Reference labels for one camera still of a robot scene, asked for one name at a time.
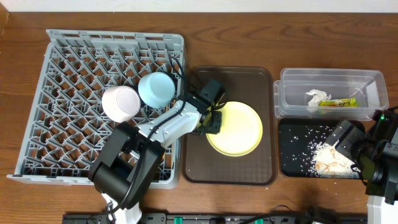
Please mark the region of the yellow plate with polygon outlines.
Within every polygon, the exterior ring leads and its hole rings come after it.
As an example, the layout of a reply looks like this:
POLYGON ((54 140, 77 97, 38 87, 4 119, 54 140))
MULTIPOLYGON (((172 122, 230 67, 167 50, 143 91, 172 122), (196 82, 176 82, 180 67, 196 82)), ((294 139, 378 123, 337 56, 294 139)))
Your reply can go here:
POLYGON ((238 101, 227 102, 218 111, 221 112, 221 127, 218 134, 206 134, 210 145, 230 157, 245 156, 255 150, 263 134, 258 113, 238 101))

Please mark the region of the light blue bowl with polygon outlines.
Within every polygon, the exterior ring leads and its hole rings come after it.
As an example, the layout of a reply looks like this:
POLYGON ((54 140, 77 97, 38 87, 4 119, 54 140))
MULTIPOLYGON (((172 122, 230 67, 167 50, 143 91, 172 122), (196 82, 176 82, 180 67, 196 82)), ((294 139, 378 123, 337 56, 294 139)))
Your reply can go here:
POLYGON ((138 85, 141 100, 152 108, 165 108, 174 97, 174 81, 165 73, 154 72, 141 78, 138 85))

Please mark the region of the dark brown serving tray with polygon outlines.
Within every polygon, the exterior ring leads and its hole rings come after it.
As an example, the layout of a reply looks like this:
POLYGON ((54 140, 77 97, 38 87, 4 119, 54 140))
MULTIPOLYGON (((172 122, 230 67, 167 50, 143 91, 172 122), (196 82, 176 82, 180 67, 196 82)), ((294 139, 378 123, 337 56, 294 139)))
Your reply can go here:
POLYGON ((182 151, 182 174, 190 182, 203 184, 269 185, 277 176, 272 75, 261 67, 195 67, 191 82, 203 87, 217 80, 226 88, 224 101, 239 101, 252 107, 262 121, 259 145, 239 157, 223 155, 205 135, 188 134, 182 151))

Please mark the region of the white tissue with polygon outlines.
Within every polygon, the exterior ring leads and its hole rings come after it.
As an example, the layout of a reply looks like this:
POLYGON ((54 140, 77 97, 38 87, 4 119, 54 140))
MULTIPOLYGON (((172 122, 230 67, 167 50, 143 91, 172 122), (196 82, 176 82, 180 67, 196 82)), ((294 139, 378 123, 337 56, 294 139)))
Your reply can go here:
POLYGON ((320 104, 321 101, 331 99, 331 95, 328 95, 325 91, 316 90, 316 89, 312 89, 306 92, 305 94, 312 97, 312 99, 308 102, 308 108, 307 108, 307 110, 310 113, 316 112, 318 105, 320 104))

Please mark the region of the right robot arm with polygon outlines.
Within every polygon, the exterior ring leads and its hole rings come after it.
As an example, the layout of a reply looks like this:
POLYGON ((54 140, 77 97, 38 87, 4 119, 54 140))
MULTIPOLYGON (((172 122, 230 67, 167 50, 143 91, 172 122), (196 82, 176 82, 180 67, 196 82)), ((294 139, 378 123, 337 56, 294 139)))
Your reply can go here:
POLYGON ((343 120, 325 142, 353 162, 368 195, 368 223, 397 223, 397 107, 377 110, 366 132, 343 120))

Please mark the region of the clear plastic bin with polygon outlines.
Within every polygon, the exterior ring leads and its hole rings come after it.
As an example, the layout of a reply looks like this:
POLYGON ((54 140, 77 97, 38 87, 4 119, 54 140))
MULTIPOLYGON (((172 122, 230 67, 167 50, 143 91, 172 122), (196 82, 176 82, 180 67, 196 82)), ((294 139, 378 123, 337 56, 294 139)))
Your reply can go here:
POLYGON ((378 70, 285 68, 274 82, 274 113, 281 118, 350 119, 369 121, 389 107, 386 83, 378 70), (357 107, 309 106, 312 90, 331 100, 354 98, 357 107))

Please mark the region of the pink bowl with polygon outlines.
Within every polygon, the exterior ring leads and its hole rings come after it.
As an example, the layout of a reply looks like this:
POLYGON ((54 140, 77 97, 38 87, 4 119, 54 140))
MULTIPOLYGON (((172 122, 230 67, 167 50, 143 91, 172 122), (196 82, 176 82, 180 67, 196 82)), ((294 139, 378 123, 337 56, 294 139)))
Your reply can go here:
POLYGON ((129 86, 112 86, 102 96, 102 107, 106 116, 118 123, 131 120, 141 108, 138 93, 129 86))

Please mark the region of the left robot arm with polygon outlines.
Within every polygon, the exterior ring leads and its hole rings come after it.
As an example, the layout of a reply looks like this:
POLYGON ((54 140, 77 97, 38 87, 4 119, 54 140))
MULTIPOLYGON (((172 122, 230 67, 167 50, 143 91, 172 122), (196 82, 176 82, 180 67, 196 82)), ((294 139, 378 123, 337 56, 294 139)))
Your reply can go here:
POLYGON ((88 223, 137 223, 139 201, 148 190, 165 150, 187 133, 218 134, 220 101, 226 90, 210 80, 200 91, 185 92, 158 118, 131 126, 122 122, 111 133, 91 166, 88 178, 106 199, 105 212, 88 223))

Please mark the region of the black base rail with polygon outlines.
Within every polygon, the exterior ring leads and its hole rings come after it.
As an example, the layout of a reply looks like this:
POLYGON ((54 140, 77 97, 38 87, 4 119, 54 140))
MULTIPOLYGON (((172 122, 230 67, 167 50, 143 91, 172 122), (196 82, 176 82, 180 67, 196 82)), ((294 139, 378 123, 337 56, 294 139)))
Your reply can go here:
MULTIPOLYGON (((219 215, 166 215, 164 213, 143 214, 138 224, 238 224, 252 216, 219 216, 219 215)), ((113 223, 104 213, 99 214, 64 214, 62 224, 108 224, 113 223)), ((253 223, 291 224, 299 223, 298 218, 271 217, 253 221, 253 223)))

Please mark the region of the grey dishwasher rack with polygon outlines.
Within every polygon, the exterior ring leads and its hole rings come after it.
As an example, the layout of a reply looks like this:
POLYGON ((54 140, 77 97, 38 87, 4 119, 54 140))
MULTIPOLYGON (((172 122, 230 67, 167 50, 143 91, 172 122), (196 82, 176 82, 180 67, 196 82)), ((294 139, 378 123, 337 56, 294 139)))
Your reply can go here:
POLYGON ((137 88, 152 72, 171 76, 185 63, 178 34, 93 30, 47 31, 39 82, 12 180, 26 184, 87 185, 88 172, 116 123, 102 108, 112 86, 137 88))

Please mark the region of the yellow green snack wrapper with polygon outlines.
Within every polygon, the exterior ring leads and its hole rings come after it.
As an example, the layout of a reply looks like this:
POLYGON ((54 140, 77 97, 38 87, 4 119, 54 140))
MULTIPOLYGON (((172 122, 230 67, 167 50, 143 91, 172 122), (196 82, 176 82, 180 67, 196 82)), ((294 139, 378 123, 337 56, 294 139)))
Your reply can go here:
POLYGON ((355 108, 359 106, 355 97, 335 99, 335 100, 323 100, 319 102, 318 105, 322 107, 326 106, 326 107, 344 107, 344 108, 351 108, 351 107, 355 108))

